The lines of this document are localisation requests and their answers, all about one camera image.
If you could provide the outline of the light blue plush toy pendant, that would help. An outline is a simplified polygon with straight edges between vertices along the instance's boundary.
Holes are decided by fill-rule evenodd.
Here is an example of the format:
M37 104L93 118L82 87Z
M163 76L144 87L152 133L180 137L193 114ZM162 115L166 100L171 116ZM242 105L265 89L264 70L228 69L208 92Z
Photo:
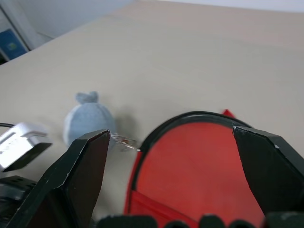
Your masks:
M77 93L75 106L65 117L63 127L63 140L67 147L86 133L109 130L111 134L117 133L115 120L110 111L99 103L96 91Z

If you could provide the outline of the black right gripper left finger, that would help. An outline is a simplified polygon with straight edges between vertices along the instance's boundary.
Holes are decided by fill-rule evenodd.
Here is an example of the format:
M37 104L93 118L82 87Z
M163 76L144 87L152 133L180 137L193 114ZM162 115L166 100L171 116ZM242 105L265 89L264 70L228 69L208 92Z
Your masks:
M30 191L4 228L90 228L103 181L110 132L74 140Z

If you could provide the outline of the blue box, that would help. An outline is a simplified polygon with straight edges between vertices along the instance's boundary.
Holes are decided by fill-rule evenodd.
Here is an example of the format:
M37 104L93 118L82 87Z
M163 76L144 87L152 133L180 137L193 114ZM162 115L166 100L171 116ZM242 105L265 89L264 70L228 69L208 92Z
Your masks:
M0 32L0 50L9 60L27 53L26 48L11 29Z

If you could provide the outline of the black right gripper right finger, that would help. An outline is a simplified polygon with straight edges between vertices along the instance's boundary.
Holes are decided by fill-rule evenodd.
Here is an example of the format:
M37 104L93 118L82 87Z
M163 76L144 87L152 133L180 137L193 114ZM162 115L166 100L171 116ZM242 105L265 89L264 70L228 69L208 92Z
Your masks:
M249 188L264 214L304 212L304 158L281 136L235 126Z

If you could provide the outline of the red table tennis paddle case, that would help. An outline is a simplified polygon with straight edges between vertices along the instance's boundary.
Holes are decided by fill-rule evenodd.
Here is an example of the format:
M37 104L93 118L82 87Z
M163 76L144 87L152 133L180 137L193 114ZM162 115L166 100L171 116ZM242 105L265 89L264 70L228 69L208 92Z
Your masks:
M150 215L159 228L175 220L199 228L205 214L224 226L259 226L264 215L246 181L234 126L245 123L228 111L188 112L159 125L137 152L124 213Z

